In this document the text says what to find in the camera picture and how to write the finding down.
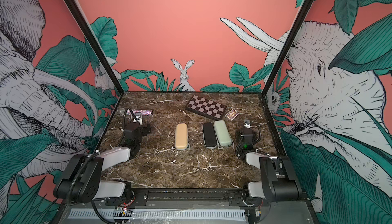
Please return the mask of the black zippered umbrella case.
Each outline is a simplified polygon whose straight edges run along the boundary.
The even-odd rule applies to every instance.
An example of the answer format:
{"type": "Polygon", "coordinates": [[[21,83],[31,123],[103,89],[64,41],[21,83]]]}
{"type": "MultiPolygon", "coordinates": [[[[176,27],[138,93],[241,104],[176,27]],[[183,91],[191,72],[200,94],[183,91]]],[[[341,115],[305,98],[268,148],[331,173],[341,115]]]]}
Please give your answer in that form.
{"type": "Polygon", "coordinates": [[[204,123],[202,126],[203,140],[206,148],[214,149],[217,147],[217,138],[213,123],[204,123]]]}

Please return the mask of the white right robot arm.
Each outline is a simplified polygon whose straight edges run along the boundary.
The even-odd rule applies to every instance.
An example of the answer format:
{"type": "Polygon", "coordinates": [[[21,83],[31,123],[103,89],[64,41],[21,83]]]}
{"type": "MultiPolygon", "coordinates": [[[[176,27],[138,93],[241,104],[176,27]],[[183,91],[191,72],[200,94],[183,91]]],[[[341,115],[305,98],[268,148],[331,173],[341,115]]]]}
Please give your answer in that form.
{"type": "Polygon", "coordinates": [[[296,201],[305,198],[293,165],[287,156],[271,156],[254,148],[254,131],[243,126],[238,133],[237,158],[260,171],[260,181],[246,186],[247,196],[269,202],[296,201]]]}

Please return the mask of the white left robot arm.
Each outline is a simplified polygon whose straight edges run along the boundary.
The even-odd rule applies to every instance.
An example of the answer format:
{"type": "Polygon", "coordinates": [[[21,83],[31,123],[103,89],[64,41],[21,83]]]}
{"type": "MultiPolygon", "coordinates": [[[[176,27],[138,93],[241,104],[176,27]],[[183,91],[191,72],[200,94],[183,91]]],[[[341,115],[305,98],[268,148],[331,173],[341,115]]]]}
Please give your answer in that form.
{"type": "Polygon", "coordinates": [[[132,122],[123,127],[120,145],[91,155],[77,154],[71,158],[54,189],[54,197],[67,204],[88,203],[103,198],[130,198],[126,183],[104,181],[102,172],[136,157],[144,136],[151,133],[151,125],[132,122]]]}

